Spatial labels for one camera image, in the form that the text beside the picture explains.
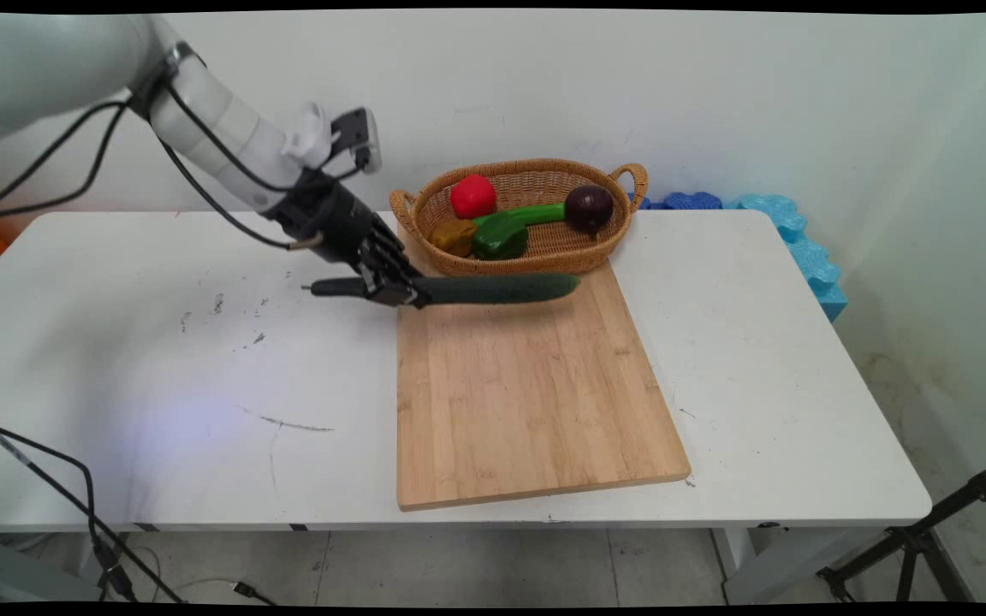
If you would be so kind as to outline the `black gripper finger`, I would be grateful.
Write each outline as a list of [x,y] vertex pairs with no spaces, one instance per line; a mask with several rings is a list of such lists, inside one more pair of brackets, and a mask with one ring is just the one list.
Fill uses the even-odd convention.
[[403,243],[380,216],[371,216],[371,226],[360,243],[361,262],[389,281],[413,281],[423,274],[408,260]]
[[364,300],[380,305],[415,305],[421,308],[426,304],[426,293],[416,288],[416,281],[423,274],[410,263],[399,264],[361,264],[361,281],[365,289],[361,293]]

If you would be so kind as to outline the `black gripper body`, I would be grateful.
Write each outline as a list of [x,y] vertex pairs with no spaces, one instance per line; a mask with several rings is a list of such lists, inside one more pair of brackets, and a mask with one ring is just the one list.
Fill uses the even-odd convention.
[[287,249],[309,250],[329,263],[371,264],[384,248],[379,215],[336,179],[299,179],[270,207],[269,219],[287,235]]

